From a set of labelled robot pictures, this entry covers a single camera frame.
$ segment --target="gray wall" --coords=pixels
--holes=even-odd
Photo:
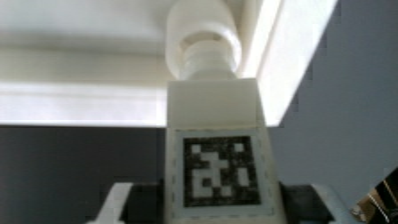
[[[93,221],[112,184],[157,183],[158,149],[160,129],[0,127],[0,223]],[[157,219],[157,194],[146,195],[130,214],[139,223]]]
[[[283,182],[331,185],[352,206],[398,166],[398,1],[341,1],[270,136]]]

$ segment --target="white cylindrical joint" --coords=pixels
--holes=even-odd
[[[180,0],[167,18],[165,61],[178,79],[233,78],[242,46],[224,0]]]

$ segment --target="white ceiling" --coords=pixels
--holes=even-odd
[[[0,1],[2,124],[165,125],[174,1]],[[238,75],[258,78],[269,126],[283,120],[336,1],[226,0]]]
[[[0,44],[164,55],[176,0],[2,0]],[[242,0],[228,0],[237,21]]]

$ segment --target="white plastic part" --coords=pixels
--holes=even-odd
[[[116,183],[109,192],[98,218],[87,224],[125,224],[119,220],[133,183]]]
[[[222,41],[205,40],[194,43],[183,56],[181,80],[237,78],[231,48]]]
[[[235,63],[233,72],[238,69],[242,60],[242,46],[237,34],[235,20],[231,11],[222,0],[180,0],[171,9],[167,18],[167,42],[165,60],[171,73],[181,78],[181,68],[185,65],[183,54],[189,39],[203,41],[221,38],[231,48]]]
[[[176,81],[169,84],[167,102],[165,223],[284,224],[286,217],[256,79]],[[231,139],[242,136],[251,139],[251,146],[245,150],[253,150],[254,153],[253,164],[256,164],[258,176],[254,180],[260,183],[261,202],[249,203],[249,205],[237,203],[233,206],[222,204],[192,207],[187,205],[187,200],[196,201],[197,198],[189,196],[190,198],[185,199],[187,192],[190,192],[185,183],[190,183],[190,180],[183,180],[183,178],[192,178],[187,173],[183,174],[187,172],[187,167],[183,167],[187,154],[183,153],[190,152],[190,148],[185,148],[187,141],[219,137]],[[201,153],[197,148],[192,148],[194,153]],[[229,192],[237,192],[240,183],[226,185],[221,188],[222,194],[231,195]]]
[[[311,184],[315,191],[318,193],[320,199],[325,203],[329,212],[332,213],[334,221],[329,224],[354,224],[357,223],[354,216],[350,214],[348,208],[343,204],[336,191],[331,187]]]

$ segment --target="black and white square marker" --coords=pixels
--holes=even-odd
[[[251,137],[183,139],[185,207],[261,203]]]
[[[256,129],[176,132],[174,218],[274,214],[260,142]]]

